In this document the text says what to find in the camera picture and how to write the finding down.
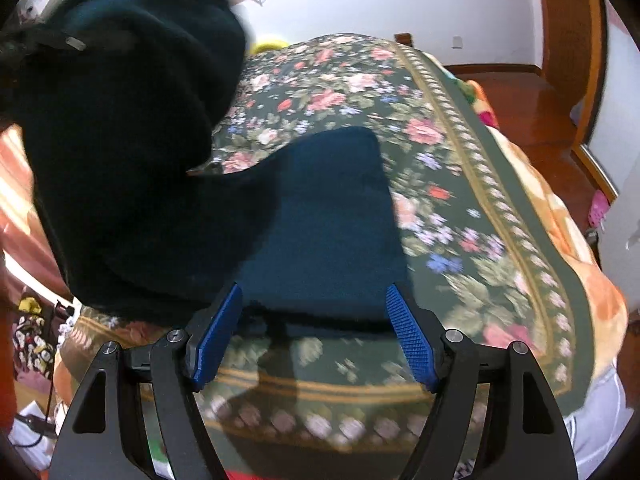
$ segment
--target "textured blue rubber pad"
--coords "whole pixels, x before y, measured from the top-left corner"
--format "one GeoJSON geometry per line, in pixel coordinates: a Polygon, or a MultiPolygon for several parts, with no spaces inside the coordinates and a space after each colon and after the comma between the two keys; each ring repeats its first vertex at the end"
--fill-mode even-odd
{"type": "Polygon", "coordinates": [[[242,312],[242,289],[236,283],[223,301],[207,333],[196,349],[196,367],[193,384],[202,389],[218,373],[226,346],[238,326],[242,312]]]}
{"type": "Polygon", "coordinates": [[[386,312],[414,379],[435,393],[440,380],[435,371],[433,349],[395,285],[386,290],[386,312]]]}

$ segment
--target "bed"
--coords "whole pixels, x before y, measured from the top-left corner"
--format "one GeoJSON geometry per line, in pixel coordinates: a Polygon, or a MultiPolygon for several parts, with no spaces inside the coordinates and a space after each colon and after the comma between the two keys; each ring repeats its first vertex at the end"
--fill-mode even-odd
{"type": "MultiPolygon", "coordinates": [[[[378,137],[418,304],[476,342],[532,348],[586,478],[630,417],[614,368],[625,303],[476,83],[428,54],[357,34],[259,54],[195,171],[242,171],[296,137],[341,126],[378,137]]],[[[105,341],[141,345],[163,332],[84,307],[59,352],[56,391],[70,402],[105,341]]],[[[458,478],[472,468],[486,396],[479,386],[458,478]]],[[[149,388],[143,397],[156,467],[170,476],[149,388]]],[[[196,394],[228,471],[283,480],[397,477],[432,400],[391,336],[239,333],[196,394]]]]}

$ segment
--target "metal screw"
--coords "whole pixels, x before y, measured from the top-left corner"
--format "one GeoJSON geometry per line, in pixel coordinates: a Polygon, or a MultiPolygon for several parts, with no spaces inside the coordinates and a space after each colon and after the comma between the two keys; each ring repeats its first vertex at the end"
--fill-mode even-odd
{"type": "Polygon", "coordinates": [[[522,341],[514,341],[513,342],[513,350],[517,354],[526,354],[529,351],[529,347],[524,344],[522,341]]]}
{"type": "Polygon", "coordinates": [[[100,349],[103,354],[113,354],[118,349],[118,343],[115,341],[107,341],[100,349]]]}
{"type": "Polygon", "coordinates": [[[169,343],[180,342],[184,339],[184,330],[180,330],[179,328],[171,330],[171,332],[166,335],[166,339],[169,343]]]}
{"type": "Polygon", "coordinates": [[[460,332],[460,330],[447,330],[444,335],[452,343],[459,343],[462,341],[462,332],[460,332]]]}

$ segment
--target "wooden floor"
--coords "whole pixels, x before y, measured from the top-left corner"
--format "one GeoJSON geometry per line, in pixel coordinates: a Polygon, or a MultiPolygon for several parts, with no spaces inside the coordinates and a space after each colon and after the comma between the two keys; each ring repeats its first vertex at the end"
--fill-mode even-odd
{"type": "MultiPolygon", "coordinates": [[[[575,137],[569,109],[556,91],[533,73],[456,74],[482,85],[498,117],[501,132],[524,150],[566,204],[578,227],[588,227],[594,184],[571,155],[575,137]]],[[[618,357],[618,373],[627,404],[640,408],[640,335],[627,333],[618,357]]]]}

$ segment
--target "blue gripper pad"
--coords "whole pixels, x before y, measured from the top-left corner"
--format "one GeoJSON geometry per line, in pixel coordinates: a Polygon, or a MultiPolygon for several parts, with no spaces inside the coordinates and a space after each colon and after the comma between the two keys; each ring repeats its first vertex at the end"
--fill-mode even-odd
{"type": "Polygon", "coordinates": [[[407,300],[395,285],[386,290],[386,312],[414,379],[435,393],[440,379],[436,373],[433,348],[415,320],[407,300]]]}
{"type": "Polygon", "coordinates": [[[210,309],[215,309],[216,304],[219,305],[218,311],[212,319],[209,314],[198,320],[202,322],[208,318],[210,322],[208,326],[194,327],[191,340],[195,339],[195,341],[192,343],[190,340],[187,348],[187,369],[190,372],[193,389],[197,392],[212,381],[218,373],[218,367],[242,313],[242,289],[237,283],[233,283],[230,288],[227,287],[222,291],[221,297],[212,307],[199,313],[208,313],[210,309]]]}

